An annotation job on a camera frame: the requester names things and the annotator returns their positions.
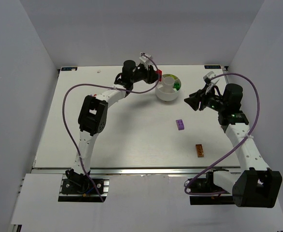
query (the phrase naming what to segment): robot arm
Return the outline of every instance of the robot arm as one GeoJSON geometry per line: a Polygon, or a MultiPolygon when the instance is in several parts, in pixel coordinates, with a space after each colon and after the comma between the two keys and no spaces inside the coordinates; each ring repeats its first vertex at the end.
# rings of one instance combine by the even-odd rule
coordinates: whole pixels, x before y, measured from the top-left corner
{"type": "MultiPolygon", "coordinates": [[[[121,85],[114,85],[115,88],[123,88],[121,85]]],[[[125,98],[126,92],[125,91],[120,91],[117,89],[113,90],[107,90],[103,92],[102,94],[99,94],[95,97],[95,99],[92,96],[87,96],[85,98],[84,104],[82,106],[81,114],[79,116],[79,123],[80,123],[80,139],[79,139],[79,144],[78,148],[81,153],[81,157],[83,160],[83,164],[85,167],[85,170],[87,172],[90,171],[90,161],[91,161],[91,156],[94,148],[94,143],[99,135],[99,133],[104,129],[105,124],[106,124],[106,113],[104,113],[104,110],[100,111],[102,112],[102,120],[99,122],[99,126],[97,129],[97,133],[93,132],[93,135],[90,134],[89,128],[87,129],[86,124],[89,124],[87,121],[87,115],[90,114],[87,110],[83,111],[83,109],[88,109],[90,108],[89,103],[93,102],[92,100],[96,101],[98,100],[99,102],[103,102],[104,105],[102,107],[111,107],[114,103],[118,102],[119,100],[125,98]]],[[[75,171],[77,174],[84,174],[84,171],[81,167],[80,164],[80,159],[78,153],[76,154],[75,162],[74,165],[72,166],[72,169],[75,171]]]]}
{"type": "Polygon", "coordinates": [[[133,90],[133,84],[138,81],[145,81],[152,84],[158,80],[158,74],[148,64],[148,59],[140,57],[141,63],[136,66],[132,60],[124,62],[122,72],[119,73],[114,82],[114,89],[107,90],[95,97],[89,95],[84,99],[78,123],[80,125],[80,140],[78,148],[81,156],[77,153],[75,162],[70,170],[66,171],[68,180],[77,188],[84,188],[88,179],[82,169],[80,159],[84,164],[85,171],[90,172],[90,161],[95,141],[98,135],[106,126],[107,110],[114,103],[127,97],[133,90]]]}
{"type": "MultiPolygon", "coordinates": [[[[242,87],[227,84],[221,95],[215,84],[210,81],[213,72],[208,73],[204,80],[206,85],[193,93],[184,101],[195,111],[206,107],[218,112],[219,123],[235,147],[249,131],[249,121],[240,110],[242,87]]],[[[236,150],[241,167],[241,176],[231,174],[227,170],[214,170],[206,173],[207,186],[221,187],[233,195],[234,203],[238,207],[267,207],[275,205],[282,177],[280,172],[272,171],[259,153],[252,136],[236,150]]]]}

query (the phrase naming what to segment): gray wall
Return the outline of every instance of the gray wall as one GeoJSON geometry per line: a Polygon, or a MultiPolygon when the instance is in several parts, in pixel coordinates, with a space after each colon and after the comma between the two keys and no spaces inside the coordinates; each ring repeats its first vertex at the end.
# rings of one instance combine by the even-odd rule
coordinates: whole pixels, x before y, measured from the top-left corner
{"type": "Polygon", "coordinates": [[[57,71],[19,0],[0,1],[0,232],[31,168],[57,71]]]}
{"type": "MultiPolygon", "coordinates": [[[[243,40],[230,71],[242,73],[256,84],[261,114],[254,132],[266,162],[283,176],[283,1],[265,1],[243,40]]],[[[252,88],[244,86],[243,110],[253,122],[256,100],[252,88]]],[[[283,210],[283,184],[279,194],[283,210]]]]}
{"type": "Polygon", "coordinates": [[[140,52],[159,64],[223,64],[263,0],[21,0],[51,59],[121,65],[140,52]]]}

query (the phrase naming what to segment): purple cable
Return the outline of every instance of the purple cable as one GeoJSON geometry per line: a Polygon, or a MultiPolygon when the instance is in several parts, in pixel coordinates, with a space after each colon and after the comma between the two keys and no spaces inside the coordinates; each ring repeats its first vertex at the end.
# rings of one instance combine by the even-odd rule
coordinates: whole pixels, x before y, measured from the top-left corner
{"type": "MultiPolygon", "coordinates": [[[[238,73],[224,73],[224,74],[220,74],[217,75],[213,78],[211,78],[210,80],[216,79],[218,77],[221,76],[226,76],[226,75],[235,75],[235,76],[240,76],[242,78],[244,78],[245,80],[247,80],[253,87],[255,95],[256,95],[256,101],[257,101],[257,111],[256,111],[256,117],[254,120],[254,123],[251,127],[251,129],[248,132],[248,135],[251,135],[251,133],[253,132],[254,128],[256,127],[257,124],[257,120],[259,117],[259,111],[260,111],[260,101],[259,101],[259,95],[257,92],[257,89],[255,87],[255,85],[253,84],[253,82],[248,78],[245,77],[244,75],[238,74],[238,73]]],[[[246,140],[248,139],[248,136],[244,137],[243,140],[241,140],[230,152],[228,152],[226,155],[224,155],[223,157],[221,157],[220,159],[218,159],[216,162],[214,162],[212,165],[210,165],[208,168],[206,168],[205,170],[201,171],[199,174],[197,174],[192,180],[190,180],[190,182],[185,186],[184,188],[184,192],[188,195],[197,195],[197,196],[209,196],[209,195],[214,195],[214,194],[223,194],[226,193],[226,191],[220,191],[220,192],[207,192],[207,193],[197,193],[197,192],[188,192],[187,189],[190,187],[190,185],[192,185],[192,183],[194,181],[197,180],[197,178],[199,178],[201,175],[203,175],[204,173],[206,173],[208,170],[210,170],[211,168],[213,168],[215,165],[217,165],[219,162],[221,162],[222,160],[224,160],[225,158],[227,158],[228,156],[230,156],[234,151],[236,151],[246,140]]]]}
{"type": "MultiPolygon", "coordinates": [[[[153,61],[151,58],[149,58],[145,53],[141,53],[141,55],[144,56],[144,57],[146,57],[146,58],[148,58],[148,59],[153,63],[153,65],[155,66],[156,70],[157,70],[157,71],[159,70],[158,67],[157,67],[157,65],[154,63],[154,61],[153,61]]],[[[147,92],[151,91],[152,89],[154,89],[154,88],[157,86],[157,84],[159,83],[159,79],[160,79],[160,74],[159,74],[159,73],[158,73],[158,76],[159,76],[159,78],[157,79],[156,84],[155,84],[152,88],[150,88],[150,89],[148,89],[148,90],[146,90],[146,91],[136,92],[136,91],[126,90],[126,89],[124,89],[124,88],[115,88],[115,89],[120,90],[120,91],[129,92],[129,93],[136,93],[136,94],[147,93],[147,92]]],[[[71,140],[72,140],[74,146],[76,147],[76,150],[77,150],[77,153],[78,153],[78,156],[79,156],[80,165],[81,165],[81,167],[82,167],[82,169],[83,169],[84,174],[87,176],[87,178],[88,178],[88,179],[91,181],[91,183],[93,184],[93,187],[95,188],[97,194],[99,195],[99,198],[101,199],[102,202],[104,202],[104,200],[103,200],[101,194],[99,193],[99,190],[98,190],[96,184],[94,183],[93,179],[89,176],[89,174],[88,174],[88,173],[86,172],[86,170],[85,170],[85,166],[84,166],[84,163],[83,163],[83,160],[82,160],[82,157],[81,157],[82,155],[81,155],[81,153],[80,153],[80,150],[79,150],[79,148],[78,148],[77,143],[75,142],[75,140],[74,140],[74,138],[73,138],[73,136],[72,136],[72,134],[71,134],[71,132],[70,132],[70,129],[69,129],[68,124],[67,124],[66,119],[65,119],[65,102],[66,102],[66,98],[68,97],[69,92],[71,92],[73,89],[75,89],[75,88],[77,88],[77,87],[80,87],[80,86],[94,86],[94,87],[100,87],[100,88],[106,88],[106,89],[114,89],[114,87],[100,86],[100,85],[94,85],[94,84],[78,84],[78,85],[72,86],[72,87],[66,92],[66,94],[64,95],[64,98],[63,98],[63,103],[62,103],[62,119],[63,119],[64,127],[65,127],[66,131],[68,132],[69,137],[71,138],[71,140]]]]}

